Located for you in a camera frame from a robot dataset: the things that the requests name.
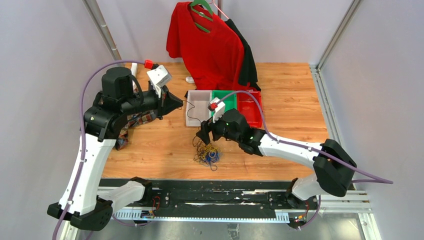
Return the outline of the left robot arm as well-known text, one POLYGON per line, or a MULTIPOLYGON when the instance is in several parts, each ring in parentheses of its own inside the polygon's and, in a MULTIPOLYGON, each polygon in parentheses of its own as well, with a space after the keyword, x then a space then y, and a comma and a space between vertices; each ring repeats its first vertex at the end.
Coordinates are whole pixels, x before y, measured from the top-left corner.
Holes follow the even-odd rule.
POLYGON ((80 114, 80 147, 68 186, 61 199, 48 206, 49 216, 80 230, 100 231, 127 205, 146 207, 152 203, 153 185, 140 177, 98 193, 105 164, 128 117, 152 111, 162 119, 183 106, 167 88, 172 76, 165 66, 155 64, 147 76, 146 91, 134 91, 140 84, 126 67, 112 67, 101 77, 101 91, 92 106, 80 114))

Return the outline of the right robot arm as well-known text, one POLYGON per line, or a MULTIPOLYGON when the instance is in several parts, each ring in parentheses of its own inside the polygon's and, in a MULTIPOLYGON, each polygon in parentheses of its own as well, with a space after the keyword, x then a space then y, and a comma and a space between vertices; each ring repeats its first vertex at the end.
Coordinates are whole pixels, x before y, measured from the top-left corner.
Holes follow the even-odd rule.
POLYGON ((236 109, 225 112, 219 118, 212 116, 204 120, 196 136, 206 145, 224 138, 236 142, 249 155, 282 158, 312 169, 313 174, 293 179, 287 190, 286 203, 294 209, 316 195, 344 197, 357 167, 355 161, 333 139, 319 143, 281 137, 265 128, 251 127, 236 109))

